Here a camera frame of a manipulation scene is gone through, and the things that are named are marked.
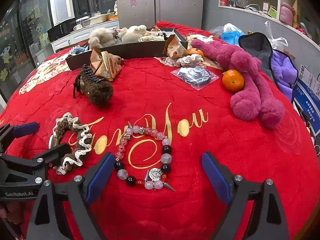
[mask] cup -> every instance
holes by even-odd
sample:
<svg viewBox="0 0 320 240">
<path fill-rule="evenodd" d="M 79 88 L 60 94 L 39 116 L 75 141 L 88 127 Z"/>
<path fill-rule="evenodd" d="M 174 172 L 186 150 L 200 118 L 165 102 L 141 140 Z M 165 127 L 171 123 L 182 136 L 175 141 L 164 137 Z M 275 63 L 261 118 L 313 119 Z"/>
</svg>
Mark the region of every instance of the cup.
<svg viewBox="0 0 320 240">
<path fill-rule="evenodd" d="M 77 24 L 76 26 L 73 27 L 74 31 L 80 30 L 82 29 L 82 25 L 81 24 Z"/>
</svg>

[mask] black bead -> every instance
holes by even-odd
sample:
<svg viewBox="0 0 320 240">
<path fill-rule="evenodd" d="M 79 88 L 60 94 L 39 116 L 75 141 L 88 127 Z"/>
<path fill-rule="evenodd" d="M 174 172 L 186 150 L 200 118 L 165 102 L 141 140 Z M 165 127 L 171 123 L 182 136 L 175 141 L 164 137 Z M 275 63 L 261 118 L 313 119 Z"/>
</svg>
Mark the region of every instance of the black bead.
<svg viewBox="0 0 320 240">
<path fill-rule="evenodd" d="M 163 173 L 169 173 L 171 171 L 171 167 L 169 164 L 163 164 L 161 167 L 160 167 L 161 171 Z"/>
<path fill-rule="evenodd" d="M 125 179 L 125 182 L 129 185 L 129 186 L 135 186 L 136 185 L 136 181 L 137 179 L 134 176 L 128 176 Z"/>
<path fill-rule="evenodd" d="M 172 152 L 172 148 L 171 148 L 170 145 L 164 145 L 164 146 L 162 147 L 162 153 L 163 153 L 163 154 L 165 154 L 165 153 L 171 154 L 171 152 Z"/>
<path fill-rule="evenodd" d="M 115 162 L 114 167 L 115 167 L 116 171 L 119 171 L 124 168 L 124 164 L 123 164 L 123 162 Z"/>
</svg>

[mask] pink plush toy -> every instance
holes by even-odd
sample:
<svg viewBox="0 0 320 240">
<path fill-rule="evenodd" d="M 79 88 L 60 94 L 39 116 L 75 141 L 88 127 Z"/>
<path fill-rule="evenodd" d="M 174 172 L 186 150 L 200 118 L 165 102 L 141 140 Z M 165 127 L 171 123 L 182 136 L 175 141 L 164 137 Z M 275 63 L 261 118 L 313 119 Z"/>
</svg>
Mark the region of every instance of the pink plush toy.
<svg viewBox="0 0 320 240">
<path fill-rule="evenodd" d="M 234 115 L 251 121 L 259 115 L 267 128 L 275 128 L 284 116 L 284 106 L 273 97 L 265 78 L 258 72 L 261 61 L 236 45 L 224 45 L 218 41 L 205 43 L 198 39 L 191 42 L 193 48 L 201 49 L 204 56 L 216 60 L 224 69 L 235 69 L 244 77 L 244 89 L 231 97 Z"/>
</svg>

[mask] blue crochet item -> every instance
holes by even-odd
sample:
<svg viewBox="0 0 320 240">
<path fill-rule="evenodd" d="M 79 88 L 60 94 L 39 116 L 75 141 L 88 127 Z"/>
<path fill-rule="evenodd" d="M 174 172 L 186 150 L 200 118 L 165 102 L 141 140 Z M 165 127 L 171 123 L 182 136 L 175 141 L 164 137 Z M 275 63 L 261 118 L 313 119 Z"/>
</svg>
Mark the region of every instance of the blue crochet item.
<svg viewBox="0 0 320 240">
<path fill-rule="evenodd" d="M 80 47 L 80 46 L 75 46 L 70 50 L 71 54 L 80 54 L 86 52 L 87 49 Z"/>
</svg>

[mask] purple towel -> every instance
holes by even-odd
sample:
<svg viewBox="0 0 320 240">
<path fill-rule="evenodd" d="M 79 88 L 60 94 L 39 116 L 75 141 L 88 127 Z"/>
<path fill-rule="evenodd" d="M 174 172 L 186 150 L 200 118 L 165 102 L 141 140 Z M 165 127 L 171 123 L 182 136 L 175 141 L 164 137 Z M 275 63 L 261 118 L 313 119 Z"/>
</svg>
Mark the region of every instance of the purple towel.
<svg viewBox="0 0 320 240">
<path fill-rule="evenodd" d="M 292 66 L 289 57 L 274 50 L 271 58 L 271 68 L 275 74 L 280 91 L 291 100 L 292 89 L 290 85 L 293 85 L 296 81 L 298 72 Z"/>
</svg>

